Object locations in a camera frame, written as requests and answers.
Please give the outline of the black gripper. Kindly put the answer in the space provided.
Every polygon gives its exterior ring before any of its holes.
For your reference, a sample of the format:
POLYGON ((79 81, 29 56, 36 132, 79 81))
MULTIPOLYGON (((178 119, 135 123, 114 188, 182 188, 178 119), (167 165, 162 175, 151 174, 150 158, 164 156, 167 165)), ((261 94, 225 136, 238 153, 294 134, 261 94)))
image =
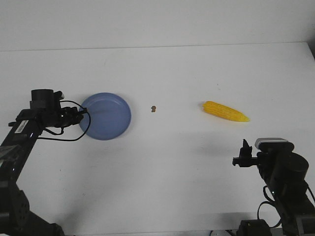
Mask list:
POLYGON ((65 128, 76 125, 82 121, 84 114, 88 114, 87 108, 63 107, 48 114, 46 126, 65 128))
POLYGON ((252 157, 252 147, 249 146, 248 142, 245 139, 243 139, 243 144, 240 148, 239 156, 233 158, 232 165, 238 165, 241 168, 258 165, 258 158, 252 157))

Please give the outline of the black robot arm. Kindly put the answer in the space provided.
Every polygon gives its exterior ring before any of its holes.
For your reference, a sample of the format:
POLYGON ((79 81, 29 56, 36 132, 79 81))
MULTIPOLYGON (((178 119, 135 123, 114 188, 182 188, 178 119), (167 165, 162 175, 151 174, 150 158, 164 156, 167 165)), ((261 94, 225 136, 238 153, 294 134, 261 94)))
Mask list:
POLYGON ((306 192, 310 190, 305 181, 309 168, 307 160, 294 153, 294 144, 283 138, 258 138, 255 147, 259 150, 252 156, 252 147, 246 140, 233 166, 257 166, 272 198, 266 203, 273 206, 280 216, 279 224, 286 236, 313 236, 315 234, 315 206, 306 192))
POLYGON ((37 140, 46 131, 57 140, 51 127, 77 125, 88 113, 87 108, 61 107, 64 95, 52 89, 31 91, 30 108, 23 109, 0 146, 0 232, 8 236, 63 236, 60 225, 49 223, 30 210, 30 203, 17 186, 20 173, 37 140))

